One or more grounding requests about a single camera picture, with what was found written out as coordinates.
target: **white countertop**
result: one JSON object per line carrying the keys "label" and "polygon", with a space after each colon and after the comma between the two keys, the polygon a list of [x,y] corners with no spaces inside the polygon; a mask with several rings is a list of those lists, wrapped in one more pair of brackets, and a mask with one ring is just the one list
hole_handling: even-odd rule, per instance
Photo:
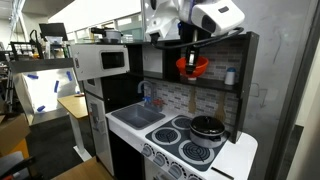
{"label": "white countertop", "polygon": [[157,144],[151,142],[145,136],[165,124],[166,122],[172,120],[176,116],[180,115],[178,112],[172,111],[164,107],[162,114],[165,115],[165,118],[162,120],[151,124],[150,126],[142,129],[136,130],[116,117],[111,115],[112,112],[106,114],[106,117],[109,120],[109,128],[112,132],[117,134],[121,139],[130,144],[133,148],[141,152],[144,144],[147,143],[156,149],[161,150],[168,158],[174,159],[177,163],[182,165],[187,170],[193,172],[196,175],[200,175],[203,179],[211,180],[220,180],[220,179],[229,179],[225,176],[222,176],[220,173],[211,170],[211,167],[214,167],[230,176],[236,180],[245,180],[248,178],[254,156],[258,147],[257,141],[246,133],[242,133],[238,142],[236,144],[227,141],[213,163],[210,165],[210,168],[205,172],[200,172],[197,169],[193,168],[184,161],[176,158],[171,153],[162,149]]}

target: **sink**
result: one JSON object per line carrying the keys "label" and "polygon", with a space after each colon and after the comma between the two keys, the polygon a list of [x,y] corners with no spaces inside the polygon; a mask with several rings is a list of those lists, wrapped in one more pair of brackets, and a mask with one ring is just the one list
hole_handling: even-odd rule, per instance
{"label": "sink", "polygon": [[137,130],[143,129],[165,117],[164,114],[154,112],[137,104],[115,111],[111,115]]}

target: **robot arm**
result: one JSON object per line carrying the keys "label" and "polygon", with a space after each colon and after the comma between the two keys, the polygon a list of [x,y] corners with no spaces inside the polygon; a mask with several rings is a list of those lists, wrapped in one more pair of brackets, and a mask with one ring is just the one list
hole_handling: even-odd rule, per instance
{"label": "robot arm", "polygon": [[[243,12],[231,0],[167,0],[156,8],[146,34],[158,49],[187,47],[186,72],[192,74],[199,48],[241,33],[243,28],[237,26],[244,18]],[[176,19],[180,20],[179,34],[184,44],[158,46],[158,38],[166,37]],[[237,32],[226,35],[233,30]]]}

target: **red bowl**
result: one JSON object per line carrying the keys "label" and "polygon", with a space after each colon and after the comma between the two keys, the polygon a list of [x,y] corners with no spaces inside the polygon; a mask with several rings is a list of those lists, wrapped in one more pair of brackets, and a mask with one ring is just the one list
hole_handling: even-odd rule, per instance
{"label": "red bowl", "polygon": [[188,78],[196,78],[196,77],[202,75],[206,71],[208,63],[209,63],[208,58],[205,58],[203,56],[199,56],[198,60],[197,60],[196,68],[192,74],[186,73],[186,58],[185,57],[180,58],[176,62],[176,65],[180,71],[180,74],[182,74],[183,76],[186,76]]}

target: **monitor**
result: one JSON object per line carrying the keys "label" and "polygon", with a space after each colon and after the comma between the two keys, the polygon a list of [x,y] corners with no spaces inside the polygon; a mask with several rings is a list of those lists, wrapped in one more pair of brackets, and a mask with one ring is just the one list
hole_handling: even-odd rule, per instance
{"label": "monitor", "polygon": [[62,37],[62,41],[68,41],[66,29],[63,23],[40,23],[40,30],[42,38],[46,36]]}

